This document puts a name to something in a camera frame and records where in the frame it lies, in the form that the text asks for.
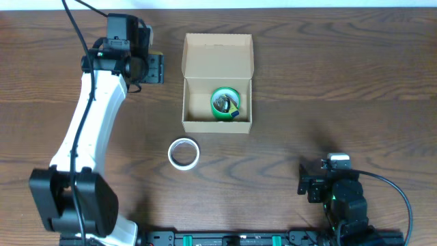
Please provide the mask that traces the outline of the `yellow highlighter pen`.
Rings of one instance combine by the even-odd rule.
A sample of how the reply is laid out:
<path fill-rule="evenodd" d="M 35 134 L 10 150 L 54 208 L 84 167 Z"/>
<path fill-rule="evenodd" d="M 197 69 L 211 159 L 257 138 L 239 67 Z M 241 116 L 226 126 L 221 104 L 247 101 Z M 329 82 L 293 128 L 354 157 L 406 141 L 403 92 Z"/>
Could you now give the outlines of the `yellow highlighter pen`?
<path fill-rule="evenodd" d="M 231 108 L 230 108 L 230 110 L 229 110 L 229 112 L 227 114 L 230 115 L 232 118 L 234 118 L 237 115 L 239 115 L 239 110 L 238 110 L 236 104 L 234 103 L 234 101 L 232 99 L 231 99 Z"/>

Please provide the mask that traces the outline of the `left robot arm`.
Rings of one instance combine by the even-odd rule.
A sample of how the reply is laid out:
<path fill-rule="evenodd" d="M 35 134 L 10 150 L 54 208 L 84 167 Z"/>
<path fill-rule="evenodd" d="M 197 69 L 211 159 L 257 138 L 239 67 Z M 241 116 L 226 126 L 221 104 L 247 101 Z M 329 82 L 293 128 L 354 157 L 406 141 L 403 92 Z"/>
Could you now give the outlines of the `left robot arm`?
<path fill-rule="evenodd" d="M 107 34 L 85 48 L 81 93 L 66 136 L 29 188 L 44 229 L 61 245 L 143 245 L 138 225 L 120 215 L 104 179 L 117 112 L 130 87 L 163 82 L 163 55 L 150 52 L 153 31 L 129 14 L 107 14 Z"/>

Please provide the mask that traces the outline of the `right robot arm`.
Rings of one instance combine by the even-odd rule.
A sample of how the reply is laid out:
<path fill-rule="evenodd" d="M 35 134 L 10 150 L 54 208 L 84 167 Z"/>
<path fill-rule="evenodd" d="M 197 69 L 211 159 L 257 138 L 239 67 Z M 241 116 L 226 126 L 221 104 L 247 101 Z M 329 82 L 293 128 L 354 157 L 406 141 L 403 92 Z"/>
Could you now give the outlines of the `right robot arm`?
<path fill-rule="evenodd" d="M 318 245 L 386 245 L 383 236 L 369 225 L 367 201 L 359 175 L 352 172 L 348 157 L 334 154 L 322 160 L 324 174 L 311 174 L 299 165 L 297 194 L 308 202 L 322 203 L 330 228 L 317 236 Z"/>

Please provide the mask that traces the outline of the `white tape roll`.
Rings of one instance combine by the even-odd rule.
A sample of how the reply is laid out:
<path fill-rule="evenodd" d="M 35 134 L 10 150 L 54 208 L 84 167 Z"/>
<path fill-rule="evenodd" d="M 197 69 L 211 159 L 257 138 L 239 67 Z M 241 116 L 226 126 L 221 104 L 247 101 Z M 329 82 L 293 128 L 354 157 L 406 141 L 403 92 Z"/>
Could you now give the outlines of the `white tape roll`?
<path fill-rule="evenodd" d="M 171 143 L 167 156 L 174 168 L 188 171 L 198 164 L 200 153 L 200 147 L 194 139 L 183 137 Z"/>

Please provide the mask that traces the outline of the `yellow sticky note pad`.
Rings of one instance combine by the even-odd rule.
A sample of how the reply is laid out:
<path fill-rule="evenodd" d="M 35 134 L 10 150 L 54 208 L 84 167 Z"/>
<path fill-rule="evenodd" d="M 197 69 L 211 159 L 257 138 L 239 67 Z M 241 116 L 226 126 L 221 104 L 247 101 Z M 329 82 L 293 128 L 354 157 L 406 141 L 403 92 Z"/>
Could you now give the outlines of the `yellow sticky note pad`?
<path fill-rule="evenodd" d="M 160 51 L 149 51 L 149 55 L 164 55 L 164 54 Z"/>

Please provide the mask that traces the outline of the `green tape roll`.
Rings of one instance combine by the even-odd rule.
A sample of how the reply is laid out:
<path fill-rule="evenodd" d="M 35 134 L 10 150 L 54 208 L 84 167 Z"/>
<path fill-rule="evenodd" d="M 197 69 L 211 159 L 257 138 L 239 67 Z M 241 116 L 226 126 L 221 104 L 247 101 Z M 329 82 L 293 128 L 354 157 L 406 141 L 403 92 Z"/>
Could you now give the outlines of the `green tape roll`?
<path fill-rule="evenodd" d="M 240 95 L 235 89 L 230 88 L 230 87 L 220 87 L 212 93 L 211 98 L 210 98 L 212 114 L 217 120 L 232 121 L 234 118 L 232 118 L 227 113 L 221 113 L 221 112 L 217 111 L 213 106 L 214 100 L 223 94 L 227 95 L 228 97 L 230 97 L 234 101 L 234 103 L 236 104 L 236 106 L 239 110 L 239 114 L 240 114 L 240 103 L 241 103 Z"/>

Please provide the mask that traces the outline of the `yellow correction tape dispenser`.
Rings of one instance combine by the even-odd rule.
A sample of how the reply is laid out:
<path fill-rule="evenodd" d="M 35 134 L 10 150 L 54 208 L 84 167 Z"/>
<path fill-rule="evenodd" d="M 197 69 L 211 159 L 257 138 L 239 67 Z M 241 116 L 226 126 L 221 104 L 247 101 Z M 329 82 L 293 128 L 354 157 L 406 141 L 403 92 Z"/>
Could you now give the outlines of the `yellow correction tape dispenser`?
<path fill-rule="evenodd" d="M 228 113 L 231 108 L 231 99 L 223 94 L 214 100 L 213 106 L 221 113 Z"/>

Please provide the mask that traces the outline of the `brown cardboard box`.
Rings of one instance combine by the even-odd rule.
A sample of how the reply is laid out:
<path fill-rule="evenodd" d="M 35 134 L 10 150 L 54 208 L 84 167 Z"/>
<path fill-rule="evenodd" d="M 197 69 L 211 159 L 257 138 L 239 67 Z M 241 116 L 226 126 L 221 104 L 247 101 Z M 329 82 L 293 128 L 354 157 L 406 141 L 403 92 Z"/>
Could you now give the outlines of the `brown cardboard box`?
<path fill-rule="evenodd" d="M 188 33 L 184 41 L 182 125 L 187 133 L 250 133 L 252 126 L 251 34 Z M 240 114 L 232 121 L 217 120 L 210 98 L 220 87 L 240 95 Z"/>

